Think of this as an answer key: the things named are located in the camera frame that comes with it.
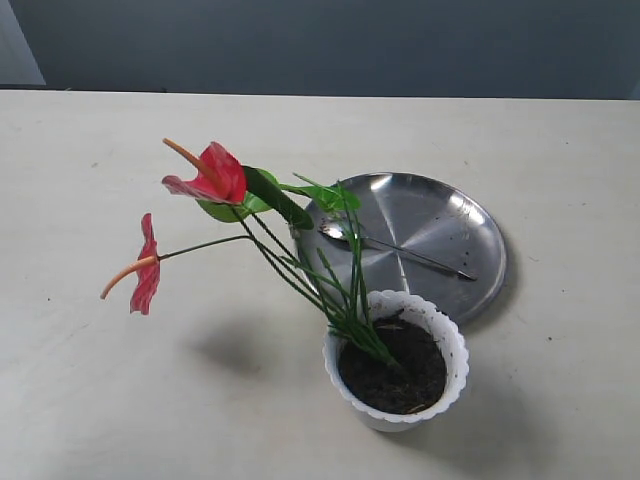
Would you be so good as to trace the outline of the round steel plate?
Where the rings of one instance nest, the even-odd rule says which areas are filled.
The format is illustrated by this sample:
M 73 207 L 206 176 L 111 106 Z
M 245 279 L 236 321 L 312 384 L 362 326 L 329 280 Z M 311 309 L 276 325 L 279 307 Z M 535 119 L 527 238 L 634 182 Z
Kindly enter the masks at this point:
M 424 254 L 478 277 L 466 281 L 405 255 L 364 245 L 368 290 L 405 291 L 434 303 L 463 325 L 498 296 L 508 257 L 502 233 L 475 200 L 445 183 L 409 173 L 368 173 L 344 180 L 361 203 L 364 235 Z

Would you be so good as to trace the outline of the artificial red anthurium plant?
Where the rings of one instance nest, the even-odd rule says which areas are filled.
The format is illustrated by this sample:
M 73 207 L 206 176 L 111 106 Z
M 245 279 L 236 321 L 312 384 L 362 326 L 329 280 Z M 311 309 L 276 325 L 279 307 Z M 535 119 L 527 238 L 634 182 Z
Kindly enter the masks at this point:
M 373 325 L 362 272 L 362 240 L 356 214 L 359 205 L 342 185 L 326 187 L 308 181 L 304 188 L 291 189 L 278 184 L 263 171 L 241 164 L 218 142 L 210 143 L 200 155 L 192 154 L 170 139 L 163 142 L 197 171 L 196 177 L 189 181 L 173 175 L 164 177 L 162 184 L 171 194 L 224 207 L 242 226 L 244 232 L 240 237 L 250 241 L 282 280 L 324 313 L 333 336 L 390 368 L 400 367 Z M 246 219 L 252 217 L 265 233 L 271 231 L 250 203 L 259 199 L 268 209 L 276 211 L 291 231 L 313 229 L 310 215 L 291 199 L 293 193 L 320 201 L 328 213 L 346 225 L 351 250 L 349 285 L 342 285 L 322 250 L 316 255 L 324 270 L 318 272 L 312 268 L 305 252 L 293 254 L 277 236 L 271 238 L 275 245 L 268 247 L 246 223 Z

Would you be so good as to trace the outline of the dark soil in pot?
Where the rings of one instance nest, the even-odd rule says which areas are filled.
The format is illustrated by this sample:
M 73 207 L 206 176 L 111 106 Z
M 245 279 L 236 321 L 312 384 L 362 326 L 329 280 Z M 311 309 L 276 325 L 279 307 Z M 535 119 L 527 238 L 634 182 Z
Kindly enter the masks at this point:
M 387 366 L 348 344 L 338 368 L 349 391 L 391 414 L 413 414 L 434 405 L 444 392 L 447 368 L 433 336 L 399 316 L 377 320 L 375 330 L 400 367 Z

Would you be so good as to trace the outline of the white scalloped plastic pot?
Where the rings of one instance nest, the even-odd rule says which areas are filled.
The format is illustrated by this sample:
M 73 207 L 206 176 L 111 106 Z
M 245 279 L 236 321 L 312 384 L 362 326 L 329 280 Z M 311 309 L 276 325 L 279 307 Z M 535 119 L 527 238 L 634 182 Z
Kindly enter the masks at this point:
M 368 294 L 371 318 L 378 320 L 398 313 L 400 318 L 432 335 L 446 365 L 446 381 L 441 397 L 430 407 L 408 414 L 393 414 L 375 409 L 358 399 L 339 373 L 339 359 L 345 342 L 328 333 L 322 354 L 331 383 L 349 404 L 355 416 L 367 427 L 384 433 L 413 429 L 444 413 L 458 400 L 467 383 L 469 352 L 458 325 L 438 307 L 418 295 L 404 291 L 372 291 Z

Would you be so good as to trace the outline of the silver metal spoon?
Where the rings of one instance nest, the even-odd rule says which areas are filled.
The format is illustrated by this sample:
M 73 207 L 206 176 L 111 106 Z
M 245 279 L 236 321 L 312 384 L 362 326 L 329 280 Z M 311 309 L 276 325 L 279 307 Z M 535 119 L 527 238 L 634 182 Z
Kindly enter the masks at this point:
M 348 240 L 348 233 L 350 233 L 354 238 L 360 240 L 362 244 L 375 245 L 375 246 L 381 247 L 383 250 L 389 250 L 398 254 L 405 255 L 415 261 L 419 261 L 425 265 L 429 265 L 440 271 L 444 271 L 449 274 L 455 275 L 466 281 L 478 280 L 478 277 L 475 275 L 472 275 L 463 270 L 451 267 L 438 260 L 430 258 L 424 254 L 414 252 L 412 250 L 397 246 L 395 244 L 377 240 L 371 236 L 364 235 L 363 233 L 353 232 L 351 229 L 348 229 L 346 226 L 343 226 L 341 223 L 337 221 L 322 222 L 321 225 L 318 227 L 318 231 L 329 239 L 342 241 L 342 242 L 346 242 Z

